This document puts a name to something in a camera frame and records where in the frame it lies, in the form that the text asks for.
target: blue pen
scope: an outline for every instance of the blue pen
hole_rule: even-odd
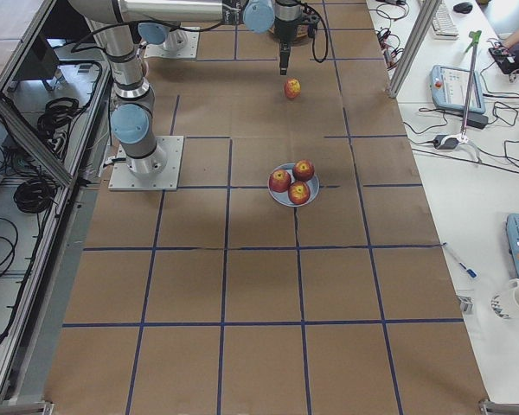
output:
[[[471,269],[471,268],[468,268],[461,259],[459,259],[459,256],[456,255],[456,253],[448,246],[448,243],[445,242],[444,244],[442,244],[442,247],[444,249],[446,249],[448,251],[448,253],[450,254],[450,256],[452,258],[454,258],[456,260],[456,262],[465,270],[465,272],[467,272],[467,274],[469,274],[469,276],[471,278],[474,278],[477,276],[477,274]]]

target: white keyboard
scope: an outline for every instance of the white keyboard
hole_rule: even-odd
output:
[[[425,0],[417,0],[419,6],[423,5]],[[436,39],[445,39],[448,41],[455,41],[459,37],[458,28],[450,17],[448,7],[444,1],[440,2],[439,8],[436,10],[432,20],[432,35]]]

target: bowl of apples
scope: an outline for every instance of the bowl of apples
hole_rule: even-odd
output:
[[[313,163],[300,160],[285,163],[269,175],[269,194],[281,205],[297,208],[311,203],[319,193],[319,179]]]

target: blue joint cap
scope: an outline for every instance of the blue joint cap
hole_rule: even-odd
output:
[[[123,144],[136,144],[150,128],[150,120],[145,110],[138,105],[125,104],[112,114],[112,131]]]
[[[138,33],[151,45],[161,45],[167,39],[170,30],[161,24],[140,23]]]
[[[263,33],[275,22],[271,0],[249,0],[244,9],[244,24],[255,33]]]

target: mug handle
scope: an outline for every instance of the mug handle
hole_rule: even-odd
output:
[[[507,283],[508,288],[516,288],[519,287],[519,278],[513,278]]]

